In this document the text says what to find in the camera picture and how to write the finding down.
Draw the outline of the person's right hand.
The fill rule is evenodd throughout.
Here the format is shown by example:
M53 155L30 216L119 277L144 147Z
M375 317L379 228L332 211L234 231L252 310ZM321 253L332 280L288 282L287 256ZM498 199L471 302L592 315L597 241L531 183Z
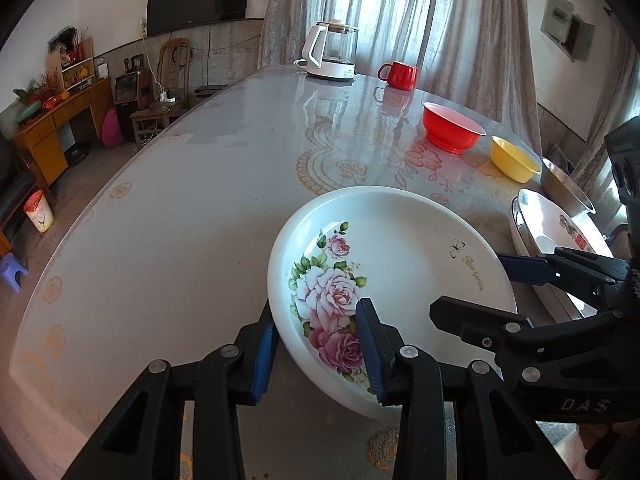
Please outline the person's right hand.
M638 428L638 419L609 425L579 425L578 434L587 450L586 466L599 472L609 471Z

